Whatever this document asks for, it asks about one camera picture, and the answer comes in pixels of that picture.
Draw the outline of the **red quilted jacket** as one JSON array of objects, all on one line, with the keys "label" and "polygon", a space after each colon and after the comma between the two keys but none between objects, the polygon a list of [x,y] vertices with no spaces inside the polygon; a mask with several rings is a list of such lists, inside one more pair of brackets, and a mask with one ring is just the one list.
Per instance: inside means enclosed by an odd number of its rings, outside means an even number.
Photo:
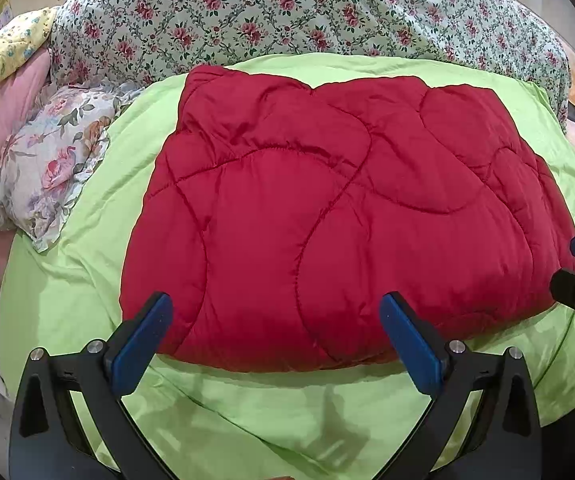
[{"label": "red quilted jacket", "polygon": [[399,292],[448,339],[552,306],[575,226],[495,92],[192,70],[132,229],[120,307],[172,300],[166,356],[243,373],[387,362]]}]

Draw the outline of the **large floral print pillow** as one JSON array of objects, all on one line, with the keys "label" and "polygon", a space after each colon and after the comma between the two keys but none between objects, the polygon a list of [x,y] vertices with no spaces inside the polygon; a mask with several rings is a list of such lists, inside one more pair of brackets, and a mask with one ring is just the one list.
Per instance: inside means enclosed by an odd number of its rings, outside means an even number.
[{"label": "large floral print pillow", "polygon": [[22,230],[38,252],[53,245],[109,148],[110,125],[141,91],[105,80],[42,90],[0,154],[0,231]]}]

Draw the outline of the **yellow floral cloth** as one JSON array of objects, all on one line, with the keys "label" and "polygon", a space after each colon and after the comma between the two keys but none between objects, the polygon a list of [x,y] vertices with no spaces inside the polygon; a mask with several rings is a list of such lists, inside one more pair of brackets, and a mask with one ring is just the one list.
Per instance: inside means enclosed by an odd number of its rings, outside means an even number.
[{"label": "yellow floral cloth", "polygon": [[26,12],[0,29],[0,82],[22,67],[50,36],[56,8]]}]

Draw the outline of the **small rose print quilt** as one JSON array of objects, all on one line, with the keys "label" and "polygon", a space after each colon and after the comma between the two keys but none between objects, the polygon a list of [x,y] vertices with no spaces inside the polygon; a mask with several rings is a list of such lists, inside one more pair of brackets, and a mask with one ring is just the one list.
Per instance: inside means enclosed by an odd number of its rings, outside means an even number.
[{"label": "small rose print quilt", "polygon": [[557,35],[516,0],[67,0],[50,48],[61,84],[143,87],[269,54],[423,58],[537,84],[560,122],[571,86]]}]

